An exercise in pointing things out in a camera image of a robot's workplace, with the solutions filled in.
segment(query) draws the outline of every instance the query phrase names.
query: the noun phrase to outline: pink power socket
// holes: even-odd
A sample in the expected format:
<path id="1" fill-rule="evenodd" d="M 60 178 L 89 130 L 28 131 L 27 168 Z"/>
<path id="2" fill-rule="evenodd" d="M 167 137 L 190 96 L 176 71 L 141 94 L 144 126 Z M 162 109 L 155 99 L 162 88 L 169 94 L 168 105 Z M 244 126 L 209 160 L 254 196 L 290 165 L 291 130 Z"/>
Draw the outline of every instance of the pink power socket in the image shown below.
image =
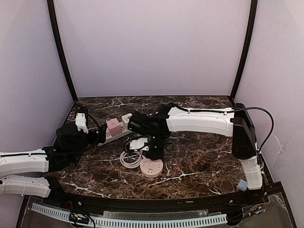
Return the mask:
<path id="1" fill-rule="evenodd" d="M 116 118 L 106 122 L 106 124 L 108 125 L 109 132 L 112 136 L 116 136 L 123 132 L 122 127 Z"/>

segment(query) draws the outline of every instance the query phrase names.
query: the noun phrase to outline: black cable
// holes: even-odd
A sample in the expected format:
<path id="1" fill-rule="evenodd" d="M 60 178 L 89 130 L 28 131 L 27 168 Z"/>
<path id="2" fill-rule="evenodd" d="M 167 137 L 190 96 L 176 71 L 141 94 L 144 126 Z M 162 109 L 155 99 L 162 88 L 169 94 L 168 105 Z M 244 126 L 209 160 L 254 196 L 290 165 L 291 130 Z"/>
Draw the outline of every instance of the black cable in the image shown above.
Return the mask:
<path id="1" fill-rule="evenodd" d="M 235 217 L 232 217 L 232 218 L 228 219 L 228 221 L 231 221 L 232 219 L 235 219 L 235 218 L 237 218 L 237 217 L 241 216 L 241 215 L 242 215 L 242 214 L 244 214 L 245 212 L 247 212 L 247 211 L 251 210 L 253 206 L 254 206 L 254 205 L 250 205 L 250 207 L 249 207 L 248 209 L 246 209 L 246 210 L 242 211 L 241 213 L 239 213 L 239 214 L 238 214 L 238 215 L 236 215 Z"/>
<path id="2" fill-rule="evenodd" d="M 98 124 L 98 122 L 96 121 L 96 119 L 91 116 L 90 114 L 88 114 L 88 116 L 92 119 L 92 121 L 96 124 L 97 126 L 97 129 L 98 129 L 98 136 L 97 136 L 97 139 L 95 140 L 94 144 L 90 147 L 88 147 L 87 149 L 85 150 L 82 150 L 82 151 L 73 151 L 73 152 L 66 152 L 66 153 L 54 153 L 54 154 L 51 154 L 51 153 L 17 153 L 17 154 L 5 154 L 5 155 L 0 155 L 0 157 L 13 157 L 13 156 L 21 156 L 21 155 L 54 155 L 54 156 L 59 156 L 59 155 L 71 155 L 71 154 L 78 154 L 78 153 L 84 153 L 84 152 L 87 152 L 89 150 L 91 150 L 92 148 L 96 147 L 99 143 L 99 140 L 100 140 L 100 137 L 101 137 L 101 131 L 104 131 L 106 128 L 107 128 L 107 124 L 104 124 L 103 127 L 100 127 L 100 125 Z"/>
<path id="3" fill-rule="evenodd" d="M 261 144 L 261 146 L 260 146 L 260 148 L 259 148 L 259 150 L 258 150 L 259 153 L 261 152 L 262 147 L 265 145 L 265 143 L 267 142 L 267 140 L 268 140 L 269 137 L 271 136 L 272 131 L 273 131 L 274 126 L 275 126 L 275 122 L 274 122 L 274 119 L 273 119 L 271 113 L 268 112 L 266 109 L 260 108 L 260 107 L 248 107 L 248 108 L 242 108 L 242 109 L 237 109 L 237 110 L 232 110 L 232 111 L 227 111 L 227 112 L 225 112 L 225 111 L 221 111 L 221 110 L 209 110 L 209 109 L 190 109 L 190 110 L 188 110 L 188 109 L 186 109 L 186 108 L 180 107 L 179 105 L 177 105 L 177 104 L 175 104 L 175 103 L 169 103 L 169 104 L 170 104 L 170 105 L 173 105 L 174 107 L 176 107 L 176 108 L 178 108 L 178 109 L 180 109 L 180 110 L 182 110 L 182 111 L 188 112 L 188 113 L 207 112 L 207 113 L 221 113 L 221 114 L 227 113 L 227 114 L 228 114 L 228 113 L 236 113 L 236 112 L 240 112 L 240 111 L 253 110 L 253 109 L 254 109 L 254 110 L 261 110 L 261 111 L 267 113 L 267 114 L 269 115 L 270 119 L 271 119 L 271 129 L 270 129 L 270 132 L 269 132 L 269 134 L 267 135 L 267 137 L 266 137 L 266 138 L 264 139 L 264 141 L 262 142 L 262 144 Z"/>
<path id="4" fill-rule="evenodd" d="M 242 220 L 244 220 L 244 219 L 246 219 L 246 218 L 248 218 L 248 217 L 250 217 L 250 215 L 246 215 L 245 217 L 240 218 L 240 219 L 236 219 L 236 220 L 228 220 L 228 221 L 229 221 L 229 222 L 240 222 L 240 221 L 242 221 Z"/>
<path id="5" fill-rule="evenodd" d="M 49 202 L 51 202 L 52 204 L 56 205 L 57 207 L 60 207 L 60 208 L 62 208 L 62 207 L 63 207 L 63 206 L 60 206 L 59 204 L 57 204 L 57 203 L 55 203 L 55 202 L 51 201 L 50 199 L 46 199 L 46 200 L 48 200 L 48 201 L 49 201 Z M 83 216 L 85 216 L 87 219 L 90 219 L 90 220 L 92 221 L 93 225 L 94 225 L 94 226 L 93 226 L 93 228 L 96 228 L 95 221 L 92 219 L 92 217 L 91 217 L 91 216 L 87 215 L 87 214 L 86 214 L 86 213 L 84 213 L 83 211 L 80 211 L 80 210 L 77 210 L 77 209 L 74 209 L 74 208 L 69 209 L 69 212 L 70 212 L 70 213 L 72 213 L 72 211 L 76 211 L 76 212 L 78 212 L 78 213 L 82 214 Z"/>
<path id="6" fill-rule="evenodd" d="M 138 148 L 138 149 L 136 149 L 136 150 L 141 150 L 141 149 L 143 149 L 143 148 L 145 148 L 147 145 L 144 145 L 144 146 L 142 146 L 141 148 Z"/>
<path id="7" fill-rule="evenodd" d="M 98 136 L 97 139 L 95 140 L 94 144 L 88 148 L 86 148 L 85 150 L 82 151 L 73 151 L 73 152 L 66 152 L 66 153 L 56 153 L 56 154 L 50 154 L 50 153 L 46 153 L 47 155 L 71 155 L 71 154 L 78 154 L 78 153 L 84 153 L 87 152 L 89 150 L 91 150 L 92 148 L 96 147 L 99 143 L 100 140 L 100 136 L 101 136 L 101 131 L 105 130 L 107 128 L 107 124 L 104 124 L 103 127 L 101 128 L 100 125 L 98 124 L 98 122 L 96 121 L 96 119 L 94 119 L 93 116 L 91 116 L 90 114 L 88 114 L 88 116 L 93 120 L 93 122 L 96 124 L 97 129 L 98 129 Z"/>

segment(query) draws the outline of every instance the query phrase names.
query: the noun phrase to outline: black metal pole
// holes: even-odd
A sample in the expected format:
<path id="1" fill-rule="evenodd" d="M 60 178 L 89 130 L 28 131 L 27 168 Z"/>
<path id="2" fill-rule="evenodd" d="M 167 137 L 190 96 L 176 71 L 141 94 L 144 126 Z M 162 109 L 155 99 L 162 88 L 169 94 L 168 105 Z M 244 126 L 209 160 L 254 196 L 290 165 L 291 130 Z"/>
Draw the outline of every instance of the black metal pole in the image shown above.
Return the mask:
<path id="1" fill-rule="evenodd" d="M 67 83 L 67 86 L 70 90 L 73 101 L 76 102 L 78 100 L 78 97 L 77 97 L 77 94 L 76 94 L 76 91 L 75 91 L 75 88 L 74 88 L 74 85 L 73 85 L 73 82 L 72 82 L 70 72 L 69 72 L 68 67 L 67 67 L 66 56 L 65 56 L 65 53 L 64 53 L 63 47 L 62 47 L 62 42 L 61 42 L 58 23 L 57 23 L 57 18 L 56 18 L 54 0 L 47 0 L 47 3 L 48 3 L 47 4 L 48 13 L 49 13 L 49 17 L 50 17 L 51 24 L 52 24 L 54 39 L 55 39 L 59 59 L 60 59 L 60 62 L 61 62 L 62 70 L 63 70 L 63 73 L 65 75 L 66 83 Z"/>
<path id="2" fill-rule="evenodd" d="M 256 11 L 257 10 L 257 0 L 251 0 L 251 6 L 250 6 L 250 13 L 249 13 L 249 19 L 248 19 L 248 25 L 247 25 L 247 32 L 245 36 L 245 42 L 243 46 L 243 51 L 241 55 L 241 59 L 238 65 L 237 69 L 237 75 L 234 80 L 234 84 L 231 90 L 230 94 L 230 99 L 234 100 L 238 91 L 238 86 L 242 78 L 242 74 L 244 71 L 245 63 L 246 63 L 246 58 L 247 54 L 249 51 L 249 46 L 250 46 L 250 41 L 251 41 L 251 36 L 252 36 L 252 31 L 253 31 L 253 26 L 255 23 L 255 18 L 256 18 Z"/>

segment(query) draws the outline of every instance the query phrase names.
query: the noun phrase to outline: wire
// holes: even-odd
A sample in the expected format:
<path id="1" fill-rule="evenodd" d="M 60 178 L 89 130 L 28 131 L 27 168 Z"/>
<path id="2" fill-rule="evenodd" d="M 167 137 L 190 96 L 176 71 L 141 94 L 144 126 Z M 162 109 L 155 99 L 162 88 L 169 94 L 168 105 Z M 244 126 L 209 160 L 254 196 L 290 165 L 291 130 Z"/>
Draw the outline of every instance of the wire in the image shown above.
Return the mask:
<path id="1" fill-rule="evenodd" d="M 264 203 L 263 206 L 257 207 L 257 208 L 254 209 L 252 212 L 250 212 L 248 215 L 246 215 L 246 216 L 244 216 L 244 217 L 242 217 L 242 218 L 235 219 L 235 218 L 241 216 L 242 214 L 244 214 L 245 212 L 251 210 L 251 209 L 254 207 L 254 205 L 251 205 L 248 209 L 242 211 L 240 214 L 238 214 L 238 215 L 236 215 L 236 216 L 234 216 L 234 217 L 228 219 L 228 221 L 229 221 L 229 222 L 239 222 L 239 221 L 242 221 L 242 220 L 244 220 L 244 219 L 250 217 L 251 215 L 256 215 L 262 207 L 265 207 L 265 209 L 266 209 L 266 202 L 265 202 L 264 198 L 262 197 L 261 200 L 262 200 L 263 203 Z"/>
<path id="2" fill-rule="evenodd" d="M 48 200 L 48 201 L 49 201 L 49 202 L 51 202 L 52 204 L 56 205 L 57 207 L 62 208 L 62 206 L 61 206 L 61 205 L 59 205 L 59 204 L 57 204 L 57 203 L 55 203 L 55 202 L 51 201 L 50 199 L 46 199 L 46 200 Z M 66 203 L 68 203 L 68 202 L 70 202 L 71 207 L 72 207 L 72 208 L 69 210 L 69 211 L 70 211 L 70 213 L 72 213 L 72 211 L 76 211 L 76 212 L 78 212 L 78 213 L 82 214 L 82 215 L 83 215 L 83 216 L 85 216 L 87 219 L 91 220 L 91 221 L 92 221 L 92 223 L 93 223 L 93 228 L 96 228 L 95 221 L 92 219 L 92 217 L 91 217 L 91 216 L 87 215 L 87 214 L 86 214 L 86 213 L 84 213 L 83 211 L 80 211 L 80 210 L 77 210 L 77 209 L 73 209 L 73 203 L 72 203 L 71 201 L 67 201 Z"/>
<path id="3" fill-rule="evenodd" d="M 56 154 L 50 154 L 50 153 L 46 153 L 47 155 L 55 155 L 55 156 L 59 156 L 59 155 L 71 155 L 71 154 L 78 154 L 78 153 L 84 153 L 87 152 L 89 150 L 91 150 L 92 148 L 96 147 L 99 143 L 100 137 L 101 137 L 101 132 L 107 129 L 107 124 L 105 123 L 102 127 L 100 127 L 100 125 L 98 124 L 98 122 L 96 121 L 96 119 L 91 116 L 90 114 L 88 114 L 88 116 L 92 119 L 92 121 L 96 124 L 97 129 L 98 129 L 98 136 L 97 139 L 95 140 L 94 144 L 90 147 L 88 147 L 85 150 L 82 151 L 76 151 L 76 152 L 66 152 L 66 153 L 56 153 Z"/>
<path id="4" fill-rule="evenodd" d="M 22 156 L 22 155 L 47 155 L 46 153 L 15 153 L 15 154 L 4 154 L 4 155 L 0 155 L 0 158 L 2 157 L 14 157 L 14 156 Z"/>
<path id="5" fill-rule="evenodd" d="M 140 164 L 141 164 L 141 161 L 142 161 L 142 159 L 143 159 L 143 152 L 133 152 L 133 153 L 136 153 L 139 157 L 138 157 L 138 159 L 136 160 L 136 161 L 134 161 L 134 162 L 132 162 L 132 163 L 127 163 L 124 159 L 125 159 L 125 157 L 126 157 L 126 155 L 128 154 L 128 153 L 126 153 L 126 152 L 122 152 L 122 154 L 120 155 L 120 157 L 119 157 L 119 161 L 120 161 L 120 163 L 124 166 L 124 167 L 126 167 L 126 168 L 128 168 L 128 169 L 134 169 L 134 168 L 137 168 L 138 166 L 140 166 Z"/>
<path id="6" fill-rule="evenodd" d="M 175 103 L 169 103 L 170 105 L 173 105 L 174 107 L 182 110 L 182 111 L 185 111 L 185 112 L 188 112 L 188 113 L 198 113 L 198 112 L 207 112 L 207 113 L 221 113 L 221 114 L 228 114 L 228 113 L 236 113 L 236 112 L 240 112 L 240 111 L 245 111 L 245 110 L 261 110 L 265 113 L 267 113 L 271 119 L 271 129 L 270 129 L 270 132 L 269 134 L 267 135 L 267 137 L 264 139 L 264 141 L 262 142 L 259 150 L 258 150 L 258 153 L 261 153 L 261 150 L 262 150 L 262 147 L 265 145 L 265 143 L 267 142 L 267 140 L 269 139 L 269 137 L 271 136 L 272 134 L 272 131 L 274 129 L 274 126 L 275 126 L 275 122 L 274 122 L 274 119 L 271 115 L 270 112 L 268 112 L 266 109 L 264 108 L 260 108 L 260 107 L 248 107 L 248 108 L 242 108 L 242 109 L 237 109 L 237 110 L 232 110 L 232 111 L 221 111 L 221 110 L 208 110 L 208 109 L 186 109 L 186 108 L 182 108 L 180 106 L 178 106 L 177 104 Z"/>
<path id="7" fill-rule="evenodd" d="M 265 202 L 265 199 L 262 197 L 262 201 L 264 202 L 264 207 L 266 209 L 266 202 Z"/>

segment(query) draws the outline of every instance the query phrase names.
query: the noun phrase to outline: power strip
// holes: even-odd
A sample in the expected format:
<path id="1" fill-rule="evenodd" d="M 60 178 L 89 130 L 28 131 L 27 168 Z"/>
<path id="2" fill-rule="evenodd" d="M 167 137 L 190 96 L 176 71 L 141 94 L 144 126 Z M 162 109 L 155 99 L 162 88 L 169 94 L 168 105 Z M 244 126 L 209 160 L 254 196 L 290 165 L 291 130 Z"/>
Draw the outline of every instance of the power strip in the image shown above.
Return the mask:
<path id="1" fill-rule="evenodd" d="M 142 157 L 140 163 L 142 174 L 148 178 L 155 178 L 161 175 L 163 169 L 162 160 L 152 161 L 151 159 L 147 159 L 144 156 Z"/>
<path id="2" fill-rule="evenodd" d="M 118 134 L 116 136 L 112 136 L 110 134 L 109 129 L 107 128 L 106 129 L 106 134 L 105 134 L 105 143 L 100 143 L 100 144 L 98 144 L 98 146 L 105 145 L 105 144 L 107 144 L 107 143 L 109 143 L 109 142 L 111 142 L 111 141 L 113 141 L 115 139 L 119 139 L 119 138 L 121 138 L 121 137 L 123 137 L 125 135 L 128 135 L 128 134 L 132 133 L 132 131 L 130 131 L 127 128 L 125 128 L 125 126 L 127 126 L 128 123 L 129 123 L 129 118 L 127 118 L 128 116 L 132 116 L 132 114 L 127 114 L 127 115 L 122 116 L 122 122 L 119 123 L 120 127 L 122 128 L 122 133 L 120 133 L 120 134 Z"/>

